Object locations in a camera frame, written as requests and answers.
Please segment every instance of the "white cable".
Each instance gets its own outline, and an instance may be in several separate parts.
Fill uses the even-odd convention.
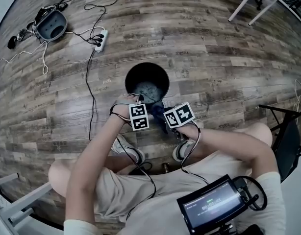
[[[295,103],[293,105],[293,110],[296,111],[296,112],[299,112],[299,106],[301,105],[301,95],[298,96],[297,94],[297,87],[296,87],[296,82],[298,82],[300,85],[301,85],[301,82],[299,80],[295,80],[294,81],[294,92],[296,94],[296,97],[297,97],[297,100],[298,100],[298,103]]]
[[[105,30],[105,28],[104,28],[104,27],[101,27],[101,26],[96,26],[96,27],[94,27],[94,29],[96,29],[96,28],[101,28],[101,29]],[[93,28],[87,29],[87,30],[85,30],[85,31],[83,31],[83,32],[81,32],[81,33],[79,33],[79,35],[82,35],[82,34],[84,34],[85,32],[90,31],[90,30],[92,30],[92,29],[93,29]],[[73,33],[73,32],[65,32],[64,34],[74,34],[74,33]],[[1,58],[0,63],[1,63],[2,60],[4,60],[4,61],[6,61],[7,63],[10,64],[10,63],[12,62],[12,60],[15,59],[16,56],[21,55],[21,54],[23,54],[23,53],[27,53],[27,54],[29,54],[29,55],[32,55],[32,54],[34,54],[35,51],[37,51],[37,50],[39,49],[39,47],[42,46],[44,43],[46,43],[46,46],[45,46],[45,50],[44,50],[42,59],[43,59],[43,64],[44,64],[44,67],[43,67],[43,75],[46,75],[46,74],[48,73],[48,71],[49,71],[49,68],[48,68],[48,66],[46,65],[46,62],[45,62],[45,54],[46,54],[46,50],[47,50],[47,47],[48,47],[48,42],[47,42],[47,41],[43,41],[43,42],[41,43],[41,45],[39,45],[33,52],[28,52],[28,51],[25,51],[25,50],[24,50],[24,51],[22,51],[21,53],[16,54],[13,58],[10,59],[10,61],[6,60],[6,59],[3,57],[3,58]]]

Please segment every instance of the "shoe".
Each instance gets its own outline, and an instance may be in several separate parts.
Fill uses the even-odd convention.
[[[121,145],[123,146],[123,148],[125,149],[125,151],[130,154],[133,155],[136,160],[137,160],[137,164],[140,165],[145,161],[145,154],[140,151],[139,149],[135,148],[133,145],[129,144],[125,138],[118,134],[117,138],[119,139]],[[116,139],[111,147],[111,149],[118,153],[118,154],[122,154],[125,153],[125,151],[122,149],[121,145],[119,144],[118,140]]]
[[[198,126],[198,128],[200,129],[204,128],[204,123],[202,120],[195,119],[193,120],[193,122]],[[182,162],[183,159],[185,158],[186,149],[189,146],[193,145],[194,143],[195,143],[194,140],[188,139],[182,142],[181,144],[179,144],[172,152],[172,158],[177,162]]]

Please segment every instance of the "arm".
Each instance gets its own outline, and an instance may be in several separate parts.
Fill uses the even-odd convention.
[[[137,97],[123,96],[132,99]],[[116,105],[114,112],[128,118],[128,106]],[[66,220],[78,219],[94,224],[94,192],[96,182],[114,140],[125,122],[111,115],[103,128],[87,145],[73,167],[66,196]]]
[[[197,128],[193,125],[182,126],[177,130],[193,140],[198,137]],[[201,129],[199,142],[249,163],[252,167],[253,178],[257,178],[266,172],[278,172],[272,149],[264,142],[248,134]]]

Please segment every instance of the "foot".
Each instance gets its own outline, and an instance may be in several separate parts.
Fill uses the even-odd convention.
[[[127,152],[127,154],[129,154],[130,157],[133,158],[138,165],[142,164],[145,161],[145,154],[142,151],[129,144],[122,135],[118,134],[117,138],[119,139],[125,151],[116,139],[111,147],[114,152],[124,156],[126,156],[125,152]]]
[[[193,122],[198,126],[198,128],[204,128],[204,123],[202,120],[195,119],[193,120]],[[179,144],[172,152],[173,159],[177,162],[182,162],[186,155],[188,155],[188,153],[190,152],[194,143],[194,140],[188,139],[183,143]]]

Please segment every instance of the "black chair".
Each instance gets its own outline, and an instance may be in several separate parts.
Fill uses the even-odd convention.
[[[259,105],[259,107],[271,110],[278,123],[277,126],[271,128],[271,131],[279,129],[272,150],[276,156],[281,181],[283,181],[297,168],[301,156],[301,139],[296,124],[296,119],[301,116],[301,112],[265,105]],[[285,113],[282,123],[279,123],[274,111]]]

